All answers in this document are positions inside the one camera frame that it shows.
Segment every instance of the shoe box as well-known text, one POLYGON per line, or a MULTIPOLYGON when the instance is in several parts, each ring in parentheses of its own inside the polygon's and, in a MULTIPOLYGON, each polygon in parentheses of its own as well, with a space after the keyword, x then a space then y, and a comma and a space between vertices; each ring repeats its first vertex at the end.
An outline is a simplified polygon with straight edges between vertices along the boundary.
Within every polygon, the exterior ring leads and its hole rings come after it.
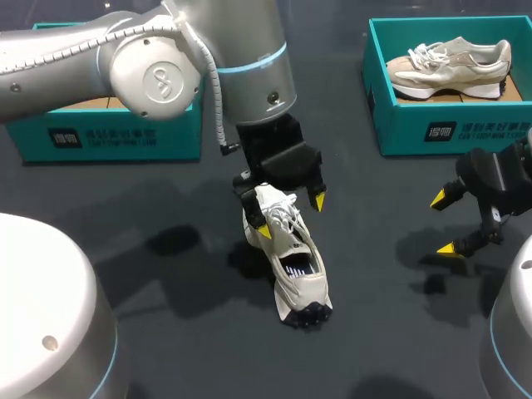
POLYGON ((202 82, 185 113, 170 121, 148 121, 112 97, 14 121, 6 129, 26 162, 194 161, 200 159, 203 93, 202 82))
POLYGON ((362 79, 383 155, 498 151, 532 126, 532 22, 526 16, 385 18, 369 22, 362 79), (396 98, 386 62, 421 43, 462 36, 474 44, 512 46, 504 95, 483 100, 442 92, 427 101, 396 98))

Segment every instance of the white cylindrical robot base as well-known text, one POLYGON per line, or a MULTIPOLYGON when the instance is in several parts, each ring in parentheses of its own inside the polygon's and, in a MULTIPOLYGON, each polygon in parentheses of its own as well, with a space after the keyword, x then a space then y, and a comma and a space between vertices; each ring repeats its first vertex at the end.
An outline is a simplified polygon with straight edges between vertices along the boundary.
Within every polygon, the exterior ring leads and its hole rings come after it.
POLYGON ((515 258, 491 310, 479 362, 491 399, 532 398, 532 239, 515 258))
POLYGON ((85 254, 64 233, 0 214, 0 398, 124 399, 126 355, 85 254))
POLYGON ((94 317, 81 344, 58 372, 21 399, 124 399, 126 370, 115 319, 97 289, 94 317))

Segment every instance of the shoelace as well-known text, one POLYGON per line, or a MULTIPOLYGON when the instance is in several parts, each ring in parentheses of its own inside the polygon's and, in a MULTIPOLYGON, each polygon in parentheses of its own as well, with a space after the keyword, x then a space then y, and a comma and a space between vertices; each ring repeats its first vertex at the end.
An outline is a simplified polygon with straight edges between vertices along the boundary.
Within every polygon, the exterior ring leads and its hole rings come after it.
POLYGON ((447 57, 447 50, 445 50, 445 53, 434 52, 434 50, 432 50, 440 45, 441 43, 434 43, 430 46, 420 44, 414 50, 408 50, 408 55, 410 56, 414 67, 417 70, 420 70, 423 67, 427 68, 429 66, 439 66, 448 63, 449 59, 447 57))
POLYGON ((298 225, 299 209, 293 204, 298 197, 295 194, 288 195, 286 199, 265 206, 267 217, 287 234, 293 232, 293 226, 298 225))

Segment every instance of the dark gray table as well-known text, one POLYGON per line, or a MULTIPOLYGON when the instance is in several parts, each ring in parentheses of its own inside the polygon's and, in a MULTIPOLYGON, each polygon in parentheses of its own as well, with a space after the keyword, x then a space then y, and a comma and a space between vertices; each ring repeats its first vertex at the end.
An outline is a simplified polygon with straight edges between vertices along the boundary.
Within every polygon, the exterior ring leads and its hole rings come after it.
MULTIPOLYGON (((154 0, 0 1, 2 30, 85 21, 154 0)), ((298 202, 328 270, 334 314, 314 332, 278 322, 268 265, 243 245, 231 177, 211 114, 199 164, 21 166, 0 131, 0 210, 57 226, 93 262, 131 352, 131 399, 482 398, 477 348, 501 275, 532 232, 473 259, 481 277, 419 259, 471 231, 472 198, 429 209, 451 158, 384 159, 367 113, 360 62, 369 17, 527 13, 528 0, 283 0, 298 104, 323 151, 323 214, 298 202), (445 274, 446 294, 423 286, 445 274)))

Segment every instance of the white sneaker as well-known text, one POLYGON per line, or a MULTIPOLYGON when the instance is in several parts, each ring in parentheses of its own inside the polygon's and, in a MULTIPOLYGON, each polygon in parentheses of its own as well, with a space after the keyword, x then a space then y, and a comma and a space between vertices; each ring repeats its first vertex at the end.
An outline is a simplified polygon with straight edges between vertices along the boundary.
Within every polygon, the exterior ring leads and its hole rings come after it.
POLYGON ((245 215, 244 232, 248 243, 262 249, 272 264, 281 321, 307 327, 328 320, 333 306, 325 267, 299 210, 293 206, 296 195, 286 195, 267 184, 257 186, 255 192, 272 238, 250 226, 245 215))
POLYGON ((477 46, 458 37, 446 43, 421 44, 408 53, 389 61, 387 71, 400 96, 417 100, 426 100, 441 90, 499 98, 512 62, 506 40, 494 46, 477 46))

